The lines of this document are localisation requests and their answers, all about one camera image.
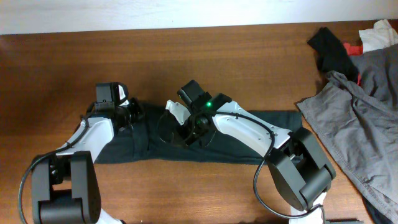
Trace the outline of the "black Nike t-shirt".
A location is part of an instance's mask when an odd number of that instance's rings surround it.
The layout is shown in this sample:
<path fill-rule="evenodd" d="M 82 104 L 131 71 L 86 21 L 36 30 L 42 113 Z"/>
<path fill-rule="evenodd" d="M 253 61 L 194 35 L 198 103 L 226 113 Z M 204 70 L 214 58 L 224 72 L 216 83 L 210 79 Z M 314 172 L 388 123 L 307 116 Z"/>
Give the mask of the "black Nike t-shirt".
<path fill-rule="evenodd" d="M 149 159 L 258 165 L 262 157 L 237 139 L 210 131 L 183 147 L 168 143 L 177 122 L 162 117 L 165 107 L 144 103 L 145 116 L 119 130 L 96 158 L 97 164 L 122 164 Z"/>

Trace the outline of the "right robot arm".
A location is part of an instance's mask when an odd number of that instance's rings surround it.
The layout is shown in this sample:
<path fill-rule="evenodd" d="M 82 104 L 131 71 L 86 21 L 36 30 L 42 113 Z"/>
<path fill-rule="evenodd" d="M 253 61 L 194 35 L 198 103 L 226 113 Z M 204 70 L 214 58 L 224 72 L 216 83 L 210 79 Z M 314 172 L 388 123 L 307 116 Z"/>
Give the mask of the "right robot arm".
<path fill-rule="evenodd" d="M 293 132 L 270 124 L 222 93 L 215 97 L 203 93 L 192 99 L 181 92 L 180 97 L 184 104 L 169 100 L 165 109 L 177 120 L 183 144 L 191 144 L 211 129 L 237 139 L 261 157 L 253 191 L 264 208 L 290 223 L 326 223 L 323 201 L 336 171 L 311 131 Z M 277 212 L 263 201 L 257 189 L 263 166 L 295 214 Z"/>

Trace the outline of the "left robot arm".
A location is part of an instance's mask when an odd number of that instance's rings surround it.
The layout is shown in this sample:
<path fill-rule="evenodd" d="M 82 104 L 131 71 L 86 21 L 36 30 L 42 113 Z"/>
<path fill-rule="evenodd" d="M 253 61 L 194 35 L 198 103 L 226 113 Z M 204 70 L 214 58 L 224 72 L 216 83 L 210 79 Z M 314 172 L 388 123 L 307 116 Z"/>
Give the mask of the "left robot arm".
<path fill-rule="evenodd" d="M 94 163 L 116 131 L 143 116 L 135 98 L 92 103 L 62 147 L 37 156 L 28 170 L 34 223 L 120 223 L 101 207 Z"/>

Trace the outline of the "black garment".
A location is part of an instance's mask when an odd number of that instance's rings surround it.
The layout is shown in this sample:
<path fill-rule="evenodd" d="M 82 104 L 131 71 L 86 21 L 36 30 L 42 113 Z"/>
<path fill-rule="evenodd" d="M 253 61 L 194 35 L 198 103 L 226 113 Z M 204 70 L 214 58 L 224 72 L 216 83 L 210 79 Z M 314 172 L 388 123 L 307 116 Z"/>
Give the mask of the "black garment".
<path fill-rule="evenodd" d="M 307 41 L 318 54 L 317 68 L 326 73 L 336 71 L 346 76 L 349 81 L 359 81 L 359 70 L 351 61 L 343 43 L 327 27 L 321 27 Z"/>

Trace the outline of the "grey garment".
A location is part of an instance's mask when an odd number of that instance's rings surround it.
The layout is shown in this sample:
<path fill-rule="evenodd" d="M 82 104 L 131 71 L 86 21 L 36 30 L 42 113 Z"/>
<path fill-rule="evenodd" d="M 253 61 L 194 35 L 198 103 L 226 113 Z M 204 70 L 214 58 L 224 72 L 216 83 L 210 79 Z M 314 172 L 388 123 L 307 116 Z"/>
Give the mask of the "grey garment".
<path fill-rule="evenodd" d="M 319 94 L 298 108 L 381 223 L 397 223 L 397 46 L 351 61 L 360 84 L 328 72 Z"/>

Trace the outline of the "red garment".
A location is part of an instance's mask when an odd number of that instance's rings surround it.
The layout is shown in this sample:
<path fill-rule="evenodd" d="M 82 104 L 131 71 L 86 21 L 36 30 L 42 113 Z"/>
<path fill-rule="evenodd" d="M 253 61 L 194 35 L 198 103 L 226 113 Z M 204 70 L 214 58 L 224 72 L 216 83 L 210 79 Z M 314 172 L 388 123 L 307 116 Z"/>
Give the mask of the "red garment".
<path fill-rule="evenodd" d="M 346 49 L 346 53 L 349 56 L 358 56 L 363 54 L 363 46 L 354 46 L 349 43 L 343 43 L 344 48 Z"/>

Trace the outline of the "white garment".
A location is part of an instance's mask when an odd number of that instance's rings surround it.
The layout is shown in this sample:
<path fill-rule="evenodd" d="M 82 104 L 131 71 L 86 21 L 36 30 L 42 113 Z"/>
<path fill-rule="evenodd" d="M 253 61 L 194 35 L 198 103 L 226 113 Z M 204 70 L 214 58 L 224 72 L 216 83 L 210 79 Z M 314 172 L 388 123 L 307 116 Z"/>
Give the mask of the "white garment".
<path fill-rule="evenodd" d="M 377 21 L 372 29 L 359 30 L 358 33 L 364 53 L 397 44 L 397 32 L 387 19 Z"/>

